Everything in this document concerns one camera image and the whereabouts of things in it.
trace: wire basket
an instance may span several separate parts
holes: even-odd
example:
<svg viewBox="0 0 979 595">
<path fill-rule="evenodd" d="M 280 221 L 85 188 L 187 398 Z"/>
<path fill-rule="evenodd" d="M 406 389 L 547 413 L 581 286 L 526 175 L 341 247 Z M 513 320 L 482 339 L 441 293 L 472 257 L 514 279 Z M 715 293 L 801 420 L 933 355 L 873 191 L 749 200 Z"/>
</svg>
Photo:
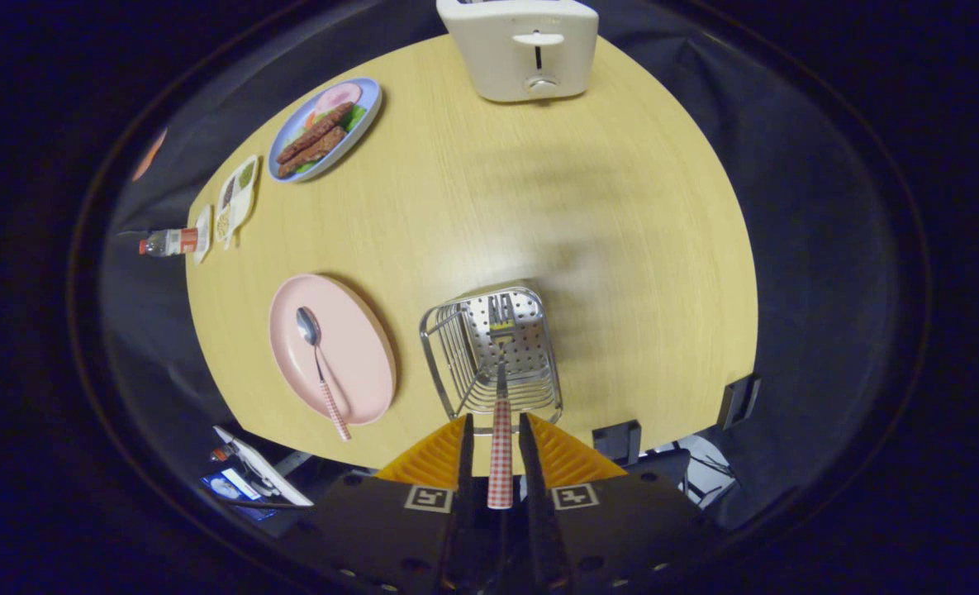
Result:
<svg viewBox="0 0 979 595">
<path fill-rule="evenodd" d="M 466 413 L 492 415 L 497 400 L 500 347 L 489 336 L 489 298 L 509 294 L 515 317 L 515 339 L 504 349 L 508 402 L 515 413 L 553 410 L 562 415 L 558 370 L 544 305 L 534 290 L 523 286 L 478 290 L 428 310 L 420 321 L 426 363 L 449 419 Z M 512 423 L 511 432 L 519 426 Z M 475 425 L 477 436 L 492 434 L 491 426 Z"/>
</svg>

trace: black bracket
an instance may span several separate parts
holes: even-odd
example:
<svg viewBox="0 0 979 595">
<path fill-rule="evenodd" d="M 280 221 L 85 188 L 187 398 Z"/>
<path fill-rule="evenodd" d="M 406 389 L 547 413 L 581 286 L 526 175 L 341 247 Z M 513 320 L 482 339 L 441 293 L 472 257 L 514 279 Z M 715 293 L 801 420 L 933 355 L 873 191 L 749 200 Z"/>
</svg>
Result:
<svg viewBox="0 0 979 595">
<path fill-rule="evenodd" d="M 639 421 L 615 423 L 613 426 L 592 430 L 592 444 L 599 455 L 613 460 L 621 467 L 635 464 L 639 459 Z"/>
<path fill-rule="evenodd" d="M 724 402 L 720 404 L 720 415 L 716 419 L 717 428 L 727 430 L 749 419 L 760 391 L 761 377 L 757 374 L 750 374 L 724 387 Z"/>
</svg>

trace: toaster knob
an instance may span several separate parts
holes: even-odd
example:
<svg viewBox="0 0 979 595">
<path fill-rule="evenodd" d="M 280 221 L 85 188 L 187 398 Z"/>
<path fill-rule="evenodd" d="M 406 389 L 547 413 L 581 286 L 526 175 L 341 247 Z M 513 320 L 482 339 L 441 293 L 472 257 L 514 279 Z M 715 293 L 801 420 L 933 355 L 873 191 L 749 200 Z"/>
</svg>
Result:
<svg viewBox="0 0 979 595">
<path fill-rule="evenodd" d="M 526 92 L 532 98 L 553 98 L 557 89 L 557 83 L 553 80 L 541 78 L 541 76 L 535 76 L 532 79 L 526 80 Z"/>
</svg>

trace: orange object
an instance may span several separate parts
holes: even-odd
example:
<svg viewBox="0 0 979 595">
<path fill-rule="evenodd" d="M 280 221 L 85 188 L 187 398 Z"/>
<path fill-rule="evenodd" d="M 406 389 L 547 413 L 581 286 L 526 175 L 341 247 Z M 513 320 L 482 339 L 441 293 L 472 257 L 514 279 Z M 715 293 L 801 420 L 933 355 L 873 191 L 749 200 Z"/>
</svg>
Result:
<svg viewBox="0 0 979 595">
<path fill-rule="evenodd" d="M 459 451 L 463 445 L 463 425 L 467 417 L 458 417 L 441 426 L 431 436 L 402 452 L 375 477 L 412 485 L 458 489 Z"/>
<path fill-rule="evenodd" d="M 628 475 L 610 459 L 599 455 L 599 451 L 552 423 L 529 413 L 523 415 L 530 419 L 530 428 L 537 441 L 537 456 L 541 460 L 541 474 L 548 489 Z"/>
<path fill-rule="evenodd" d="M 152 159 L 155 159 L 159 148 L 162 146 L 162 140 L 165 140 L 165 131 L 162 131 L 159 138 L 155 141 L 155 144 L 153 144 L 152 148 L 148 150 L 148 154 L 145 154 L 145 157 L 141 160 L 140 164 L 137 165 L 137 169 L 133 173 L 134 182 L 139 180 L 140 177 L 145 174 L 145 172 L 148 172 L 148 168 L 152 166 Z"/>
</svg>

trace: metal spoon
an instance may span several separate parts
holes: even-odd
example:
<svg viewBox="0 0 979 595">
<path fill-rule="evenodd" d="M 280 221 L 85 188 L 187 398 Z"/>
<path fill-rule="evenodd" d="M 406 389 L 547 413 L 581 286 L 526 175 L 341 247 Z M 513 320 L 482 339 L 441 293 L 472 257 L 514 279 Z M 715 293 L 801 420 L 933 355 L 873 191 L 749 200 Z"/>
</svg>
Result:
<svg viewBox="0 0 979 595">
<path fill-rule="evenodd" d="M 302 339 L 312 345 L 316 373 L 320 376 L 320 392 L 323 393 L 324 402 L 327 403 L 327 413 L 330 415 L 331 422 L 335 423 L 335 429 L 338 430 L 342 440 L 349 440 L 349 428 L 346 428 L 346 422 L 342 421 L 339 408 L 335 406 L 335 399 L 331 396 L 331 389 L 327 387 L 324 373 L 320 370 L 320 325 L 316 324 L 316 319 L 309 308 L 303 306 L 297 309 L 297 330 L 301 332 Z"/>
</svg>

